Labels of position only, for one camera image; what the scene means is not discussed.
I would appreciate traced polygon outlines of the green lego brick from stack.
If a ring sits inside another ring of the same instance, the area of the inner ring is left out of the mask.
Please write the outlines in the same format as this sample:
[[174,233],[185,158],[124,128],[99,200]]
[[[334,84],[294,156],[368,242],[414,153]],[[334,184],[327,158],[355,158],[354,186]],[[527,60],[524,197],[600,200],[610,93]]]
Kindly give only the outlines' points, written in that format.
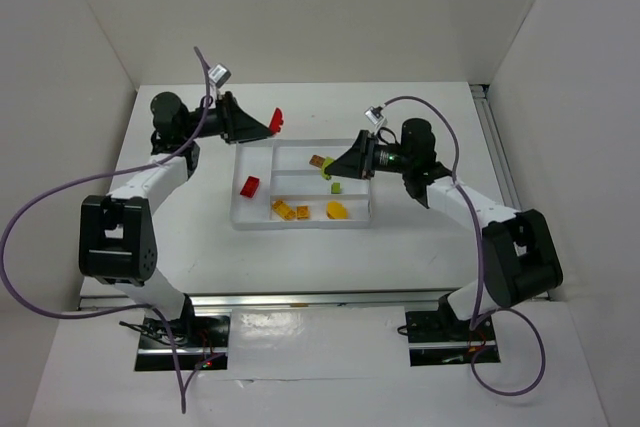
[[331,157],[325,157],[320,167],[320,173],[324,180],[330,180],[331,175],[328,173],[328,167],[334,162]]

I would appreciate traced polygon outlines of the red and green lego stack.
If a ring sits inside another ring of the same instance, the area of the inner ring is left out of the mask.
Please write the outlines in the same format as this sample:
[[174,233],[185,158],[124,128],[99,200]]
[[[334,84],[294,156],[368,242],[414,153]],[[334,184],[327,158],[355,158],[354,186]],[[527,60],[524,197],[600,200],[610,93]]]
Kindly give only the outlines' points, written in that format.
[[276,135],[281,132],[283,125],[284,125],[283,112],[280,108],[276,108],[273,112],[273,115],[269,123],[269,130],[274,135]]

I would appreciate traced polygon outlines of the tan lego brick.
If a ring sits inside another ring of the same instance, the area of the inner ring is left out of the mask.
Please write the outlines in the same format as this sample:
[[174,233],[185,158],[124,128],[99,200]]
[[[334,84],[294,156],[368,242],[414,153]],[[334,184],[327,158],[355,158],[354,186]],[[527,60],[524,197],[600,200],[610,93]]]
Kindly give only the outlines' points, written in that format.
[[318,169],[323,169],[328,164],[329,158],[319,155],[313,155],[309,160],[309,164]]

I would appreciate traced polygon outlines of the yellow rounded printed lego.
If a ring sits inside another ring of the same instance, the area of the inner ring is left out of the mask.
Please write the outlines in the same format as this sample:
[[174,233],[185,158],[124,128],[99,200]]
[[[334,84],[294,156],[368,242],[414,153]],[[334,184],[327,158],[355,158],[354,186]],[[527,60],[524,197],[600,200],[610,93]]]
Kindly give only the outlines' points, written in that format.
[[327,203],[326,215],[332,220],[346,220],[349,218],[348,209],[338,201],[329,201]]

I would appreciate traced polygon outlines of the red lego brick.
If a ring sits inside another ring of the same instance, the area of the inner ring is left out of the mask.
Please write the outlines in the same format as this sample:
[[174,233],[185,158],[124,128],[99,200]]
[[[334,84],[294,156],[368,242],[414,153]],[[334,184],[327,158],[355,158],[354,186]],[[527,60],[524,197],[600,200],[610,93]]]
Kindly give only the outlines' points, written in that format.
[[252,199],[256,195],[260,185],[261,180],[258,177],[248,176],[240,190],[240,195]]

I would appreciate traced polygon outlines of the small orange lego brick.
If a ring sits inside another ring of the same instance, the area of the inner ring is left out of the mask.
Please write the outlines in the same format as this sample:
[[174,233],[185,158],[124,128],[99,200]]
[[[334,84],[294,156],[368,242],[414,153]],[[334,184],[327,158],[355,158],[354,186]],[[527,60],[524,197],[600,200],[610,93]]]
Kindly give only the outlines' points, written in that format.
[[300,205],[296,207],[296,218],[298,220],[309,220],[310,219],[310,210],[306,205]]

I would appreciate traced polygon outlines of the yellow lego piece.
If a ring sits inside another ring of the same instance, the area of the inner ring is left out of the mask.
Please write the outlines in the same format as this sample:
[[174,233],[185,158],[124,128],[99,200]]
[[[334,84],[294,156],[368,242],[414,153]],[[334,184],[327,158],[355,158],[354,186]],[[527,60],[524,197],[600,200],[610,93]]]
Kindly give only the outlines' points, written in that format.
[[296,211],[282,200],[275,201],[271,208],[284,221],[292,221],[297,218]]

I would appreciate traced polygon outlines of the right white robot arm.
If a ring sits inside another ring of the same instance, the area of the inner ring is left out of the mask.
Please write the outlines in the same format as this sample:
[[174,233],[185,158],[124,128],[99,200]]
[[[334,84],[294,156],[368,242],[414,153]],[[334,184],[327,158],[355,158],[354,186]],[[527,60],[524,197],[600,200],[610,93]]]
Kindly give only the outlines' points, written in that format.
[[455,180],[438,160],[435,145],[431,124],[420,118],[405,121],[394,143],[362,130],[327,172],[357,180],[378,172],[398,174],[410,198],[474,234],[479,275],[439,299],[436,328],[470,327],[483,315],[560,286],[563,272],[544,215],[498,204]]

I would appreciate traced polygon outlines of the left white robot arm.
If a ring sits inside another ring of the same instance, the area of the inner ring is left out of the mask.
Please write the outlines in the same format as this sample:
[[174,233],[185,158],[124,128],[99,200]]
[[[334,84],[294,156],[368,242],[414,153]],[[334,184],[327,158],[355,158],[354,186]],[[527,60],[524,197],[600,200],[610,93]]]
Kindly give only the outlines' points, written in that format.
[[144,305],[153,327],[188,338],[198,322],[191,298],[161,273],[153,215],[164,201],[191,179],[200,156],[197,139],[217,136],[228,144],[265,140],[284,123],[275,110],[264,125],[247,114],[230,92],[206,95],[191,111],[172,92],[156,95],[151,157],[136,173],[106,196],[89,196],[81,205],[79,268]]

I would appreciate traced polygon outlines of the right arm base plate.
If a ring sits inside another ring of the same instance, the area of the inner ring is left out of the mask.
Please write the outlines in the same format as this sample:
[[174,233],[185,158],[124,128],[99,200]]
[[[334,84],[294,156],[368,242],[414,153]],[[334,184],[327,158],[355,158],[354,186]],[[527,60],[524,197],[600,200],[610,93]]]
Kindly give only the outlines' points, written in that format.
[[412,367],[500,362],[491,320],[471,331],[468,321],[445,325],[436,311],[407,311],[396,331],[408,341]]

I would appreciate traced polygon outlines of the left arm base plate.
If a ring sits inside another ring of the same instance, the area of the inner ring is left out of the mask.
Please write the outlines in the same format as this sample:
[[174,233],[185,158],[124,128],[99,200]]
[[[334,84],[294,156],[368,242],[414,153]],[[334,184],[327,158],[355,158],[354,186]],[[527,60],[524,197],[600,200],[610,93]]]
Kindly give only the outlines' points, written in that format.
[[[176,355],[181,371],[222,371],[228,367],[228,345],[231,319],[229,315],[198,316],[187,333],[171,322]],[[169,337],[158,319],[147,318],[139,324],[120,322],[122,327],[139,334],[134,370],[162,372],[174,369]]]

